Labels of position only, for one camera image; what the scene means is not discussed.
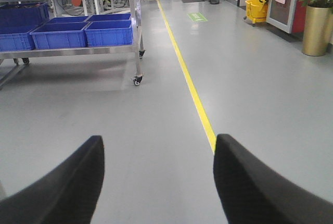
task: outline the cable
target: cable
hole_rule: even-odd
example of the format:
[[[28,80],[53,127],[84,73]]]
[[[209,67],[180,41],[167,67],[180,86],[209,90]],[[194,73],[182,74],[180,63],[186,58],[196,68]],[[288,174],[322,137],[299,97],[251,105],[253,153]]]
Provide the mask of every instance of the cable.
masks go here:
[[[68,15],[70,15],[70,16],[74,16],[74,17],[76,17],[76,16],[79,16],[79,15],[81,15],[83,12],[84,12],[84,9],[82,9],[82,11],[81,11],[81,13],[79,13],[79,14],[70,14],[60,3],[59,3],[59,0],[57,0],[57,4],[64,10],[64,12],[65,13],[67,13]]]
[[[113,5],[115,8],[124,8],[129,0],[125,0],[124,4],[121,5],[120,7],[117,7],[115,4]]]

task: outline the metal cart frame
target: metal cart frame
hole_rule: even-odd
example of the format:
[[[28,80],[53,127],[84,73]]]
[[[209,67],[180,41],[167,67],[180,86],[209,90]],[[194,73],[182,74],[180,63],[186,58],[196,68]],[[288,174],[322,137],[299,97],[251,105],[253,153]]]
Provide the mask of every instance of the metal cart frame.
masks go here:
[[[0,2],[19,2],[19,1],[41,1],[41,0],[0,0]],[[14,51],[0,52],[0,64],[4,59],[13,59],[14,67],[8,74],[0,79],[0,90],[3,85],[20,72],[25,65],[19,65],[19,58],[22,58],[24,64],[28,64],[32,57],[51,57],[51,56],[77,56],[77,55],[97,55],[97,54],[116,54],[116,53],[134,53],[136,59],[136,74],[133,83],[139,86],[143,73],[141,71],[140,59],[145,52],[142,38],[141,26],[141,3],[140,0],[129,0],[131,9],[131,20],[133,27],[133,44],[108,47],[85,47],[85,48],[64,48],[64,49],[36,49],[32,51]]]

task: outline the cart wheel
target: cart wheel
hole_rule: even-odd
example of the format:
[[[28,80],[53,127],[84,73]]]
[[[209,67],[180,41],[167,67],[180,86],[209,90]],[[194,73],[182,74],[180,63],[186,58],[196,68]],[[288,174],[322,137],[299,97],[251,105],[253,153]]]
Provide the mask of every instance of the cart wheel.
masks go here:
[[[29,64],[30,63],[29,58],[22,58],[22,61],[23,61],[24,64]]]
[[[133,79],[134,86],[139,86],[141,84],[142,78],[143,77],[134,77]]]
[[[146,51],[139,51],[139,54],[140,54],[140,59],[143,58],[144,54],[145,54]]]

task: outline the chair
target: chair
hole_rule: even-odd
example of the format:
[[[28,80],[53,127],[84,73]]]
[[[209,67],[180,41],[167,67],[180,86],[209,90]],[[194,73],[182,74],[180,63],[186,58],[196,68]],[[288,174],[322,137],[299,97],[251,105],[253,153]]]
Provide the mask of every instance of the chair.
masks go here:
[[[332,203],[276,173],[230,135],[217,136],[214,178],[229,224],[333,223]]]
[[[39,181],[0,201],[0,224],[89,224],[104,172],[103,141],[92,136]]]

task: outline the gold planter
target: gold planter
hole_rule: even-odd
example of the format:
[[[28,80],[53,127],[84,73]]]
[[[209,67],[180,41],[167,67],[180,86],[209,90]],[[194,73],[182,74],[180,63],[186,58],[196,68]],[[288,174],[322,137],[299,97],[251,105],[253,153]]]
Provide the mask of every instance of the gold planter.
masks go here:
[[[323,56],[333,32],[333,14],[330,8],[306,8],[302,52],[309,56]]]

